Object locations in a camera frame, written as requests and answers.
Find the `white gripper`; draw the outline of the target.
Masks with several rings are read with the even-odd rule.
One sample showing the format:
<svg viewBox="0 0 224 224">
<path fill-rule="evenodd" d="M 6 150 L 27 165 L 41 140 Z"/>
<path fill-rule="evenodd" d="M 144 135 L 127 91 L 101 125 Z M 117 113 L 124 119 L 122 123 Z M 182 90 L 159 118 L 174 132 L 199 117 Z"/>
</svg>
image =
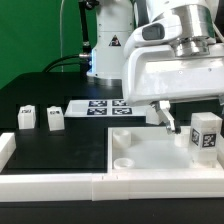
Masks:
<svg viewBox="0 0 224 224">
<path fill-rule="evenodd" d="M 171 42 L 182 33 L 178 18 L 160 19 L 135 29 L 124 47 L 124 100 L 130 105 L 153 103 L 153 123 L 164 123 L 168 134 L 181 133 L 170 102 L 224 95 L 224 43 L 210 40 L 207 55 L 178 57 Z"/>
</svg>

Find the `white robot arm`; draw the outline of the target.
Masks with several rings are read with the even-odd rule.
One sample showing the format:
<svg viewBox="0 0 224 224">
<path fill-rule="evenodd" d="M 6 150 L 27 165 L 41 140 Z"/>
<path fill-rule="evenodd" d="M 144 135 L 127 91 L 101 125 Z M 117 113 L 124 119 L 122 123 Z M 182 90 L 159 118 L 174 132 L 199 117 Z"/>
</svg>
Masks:
<svg viewBox="0 0 224 224">
<path fill-rule="evenodd" d="M 224 98 L 221 0 L 98 0 L 92 82 L 122 86 L 131 106 L 152 104 L 169 132 L 171 103 Z"/>
</svg>

